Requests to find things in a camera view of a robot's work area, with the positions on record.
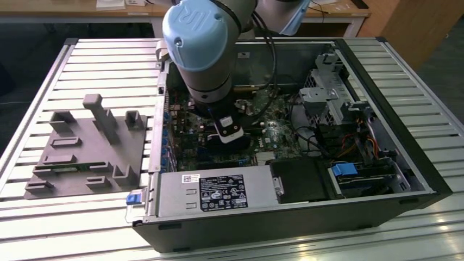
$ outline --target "ur logo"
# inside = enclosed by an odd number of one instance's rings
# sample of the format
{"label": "ur logo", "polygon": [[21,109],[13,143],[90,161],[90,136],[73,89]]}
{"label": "ur logo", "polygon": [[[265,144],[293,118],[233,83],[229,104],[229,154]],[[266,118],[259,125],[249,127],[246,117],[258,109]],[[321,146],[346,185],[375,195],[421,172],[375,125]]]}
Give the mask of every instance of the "ur logo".
{"label": "ur logo", "polygon": [[197,31],[209,13],[209,11],[190,10],[185,5],[178,13],[177,21],[189,27],[191,31]]}

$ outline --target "power supply label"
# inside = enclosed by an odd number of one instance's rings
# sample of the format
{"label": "power supply label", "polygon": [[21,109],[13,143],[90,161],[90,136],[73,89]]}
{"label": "power supply label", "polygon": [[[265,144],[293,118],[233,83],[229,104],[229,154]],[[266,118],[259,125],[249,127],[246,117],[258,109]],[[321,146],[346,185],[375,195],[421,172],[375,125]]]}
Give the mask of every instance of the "power supply label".
{"label": "power supply label", "polygon": [[243,176],[199,178],[199,202],[203,212],[246,208]]}

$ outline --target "gray base plate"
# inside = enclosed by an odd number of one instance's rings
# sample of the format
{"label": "gray base plate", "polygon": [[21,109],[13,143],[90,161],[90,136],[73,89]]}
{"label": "gray base plate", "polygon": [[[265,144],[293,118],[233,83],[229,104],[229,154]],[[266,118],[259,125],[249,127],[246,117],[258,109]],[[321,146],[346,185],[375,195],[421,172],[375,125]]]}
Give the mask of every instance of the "gray base plate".
{"label": "gray base plate", "polygon": [[[51,143],[57,139],[62,139],[55,131],[50,134],[50,138],[39,157],[38,164],[34,168],[34,175],[26,185],[25,199],[62,197],[73,195],[101,194],[107,192],[122,192],[135,189],[139,180],[139,165],[142,160],[143,140],[146,116],[139,117],[142,126],[139,130],[127,130],[123,117],[114,117],[115,133],[119,143],[110,145],[102,132],[95,129],[93,119],[75,119],[75,122],[67,123],[73,135],[79,139],[79,145],[51,147]],[[58,156],[75,157],[73,162],[59,164],[43,164],[46,158]],[[110,163],[109,168],[90,170],[82,164]],[[41,166],[55,168],[50,173],[38,173]],[[118,168],[118,175],[126,173],[126,167],[130,166],[131,172],[129,178],[113,178],[113,169]]]}

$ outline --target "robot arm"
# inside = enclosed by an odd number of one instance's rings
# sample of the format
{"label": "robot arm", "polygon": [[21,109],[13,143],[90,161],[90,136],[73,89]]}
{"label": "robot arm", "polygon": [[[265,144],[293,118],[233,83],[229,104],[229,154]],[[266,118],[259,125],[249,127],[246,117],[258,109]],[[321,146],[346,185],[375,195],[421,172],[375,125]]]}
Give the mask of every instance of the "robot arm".
{"label": "robot arm", "polygon": [[[163,0],[174,4],[178,0]],[[243,135],[234,108],[230,71],[233,45],[255,10],[267,28],[294,34],[309,0],[182,0],[162,20],[171,61],[194,101],[197,114],[211,118],[222,143]]]}

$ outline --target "slotted aluminum surface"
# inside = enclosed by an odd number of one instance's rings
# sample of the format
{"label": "slotted aluminum surface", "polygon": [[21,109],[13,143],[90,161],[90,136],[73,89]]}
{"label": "slotted aluminum surface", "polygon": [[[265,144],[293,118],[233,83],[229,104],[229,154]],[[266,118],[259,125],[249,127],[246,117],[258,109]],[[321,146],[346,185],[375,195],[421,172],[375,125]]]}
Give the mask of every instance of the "slotted aluminum surface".
{"label": "slotted aluminum surface", "polygon": [[[79,40],[63,50],[47,92],[18,139],[10,168],[0,179],[0,260],[417,260],[464,258],[462,127],[389,46],[374,39],[349,39],[386,99],[454,194],[426,209],[406,212],[379,227],[311,235],[241,246],[158,254],[125,221],[126,193],[26,201],[31,176],[51,128],[51,111],[70,109],[90,117],[79,98],[98,92],[113,115],[138,110],[150,116],[155,102],[155,40]],[[362,93],[351,81],[359,97]],[[153,119],[147,120],[146,141]],[[150,145],[145,144],[143,155]],[[142,160],[142,171],[147,158]],[[146,173],[139,181],[147,183]]]}

